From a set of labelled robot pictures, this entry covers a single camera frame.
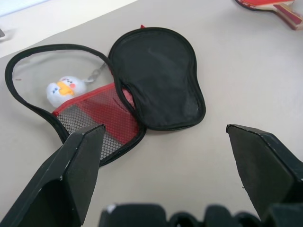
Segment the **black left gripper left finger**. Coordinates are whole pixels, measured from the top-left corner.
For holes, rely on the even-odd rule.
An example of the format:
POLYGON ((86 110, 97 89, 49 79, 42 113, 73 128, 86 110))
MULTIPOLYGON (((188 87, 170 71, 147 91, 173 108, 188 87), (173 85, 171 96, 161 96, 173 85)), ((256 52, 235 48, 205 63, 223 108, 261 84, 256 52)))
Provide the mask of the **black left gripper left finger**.
POLYGON ((5 215, 2 227, 80 227, 98 177, 106 128, 72 133, 36 171, 5 215))

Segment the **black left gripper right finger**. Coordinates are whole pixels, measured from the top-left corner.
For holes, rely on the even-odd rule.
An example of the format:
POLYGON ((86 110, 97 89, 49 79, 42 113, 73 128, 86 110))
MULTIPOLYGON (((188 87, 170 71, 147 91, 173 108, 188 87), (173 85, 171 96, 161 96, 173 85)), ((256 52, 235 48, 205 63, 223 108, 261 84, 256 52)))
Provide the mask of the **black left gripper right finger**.
POLYGON ((302 203, 303 163, 274 134, 229 124, 237 170, 258 216, 278 203, 302 203))

